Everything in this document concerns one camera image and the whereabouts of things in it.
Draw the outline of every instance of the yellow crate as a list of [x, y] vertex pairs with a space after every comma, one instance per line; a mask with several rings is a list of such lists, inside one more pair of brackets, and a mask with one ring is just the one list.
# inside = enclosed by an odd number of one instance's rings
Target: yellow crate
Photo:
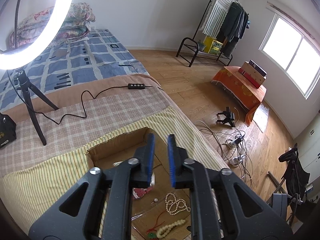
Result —
[[207, 36], [205, 38], [203, 44], [206, 45], [204, 52], [214, 54], [214, 55], [218, 55], [223, 45], [221, 42], [217, 41], [216, 39], [210, 36]]

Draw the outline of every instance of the folded quilt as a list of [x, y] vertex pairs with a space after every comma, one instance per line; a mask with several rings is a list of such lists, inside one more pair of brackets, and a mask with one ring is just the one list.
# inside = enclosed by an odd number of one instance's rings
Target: folded quilt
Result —
[[[53, 6], [37, 14], [25, 18], [17, 28], [17, 43], [21, 45], [33, 43], [46, 27]], [[95, 21], [95, 15], [87, 3], [73, 3], [56, 37], [48, 47], [70, 44], [86, 39], [90, 33], [90, 22]], [[10, 47], [14, 48], [14, 33], [10, 36]]]

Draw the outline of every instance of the power strip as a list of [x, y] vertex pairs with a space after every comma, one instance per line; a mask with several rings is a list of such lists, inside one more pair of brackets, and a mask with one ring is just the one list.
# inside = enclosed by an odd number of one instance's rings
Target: power strip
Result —
[[243, 135], [240, 135], [239, 137], [237, 137], [235, 140], [233, 141], [228, 141], [228, 146], [230, 147], [230, 149], [234, 149], [236, 148], [236, 146], [241, 143], [244, 139], [244, 136]]

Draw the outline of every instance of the window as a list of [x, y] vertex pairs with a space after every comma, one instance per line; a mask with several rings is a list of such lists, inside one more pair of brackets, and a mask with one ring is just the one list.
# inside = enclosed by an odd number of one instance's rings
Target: window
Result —
[[260, 50], [287, 74], [307, 99], [320, 76], [320, 53], [309, 39], [276, 14]]

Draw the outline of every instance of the yellow striped cloth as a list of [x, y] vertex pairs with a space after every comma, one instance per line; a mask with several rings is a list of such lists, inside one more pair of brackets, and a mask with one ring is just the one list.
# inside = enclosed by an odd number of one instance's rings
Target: yellow striped cloth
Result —
[[74, 151], [23, 171], [7, 174], [0, 179], [0, 198], [15, 222], [27, 234], [31, 225], [88, 171], [89, 149], [143, 127], [156, 131], [165, 142], [169, 134], [175, 134], [177, 145], [185, 148], [190, 158], [203, 163], [207, 168], [220, 170], [227, 167], [192, 123], [186, 122], [179, 112], [169, 106]]

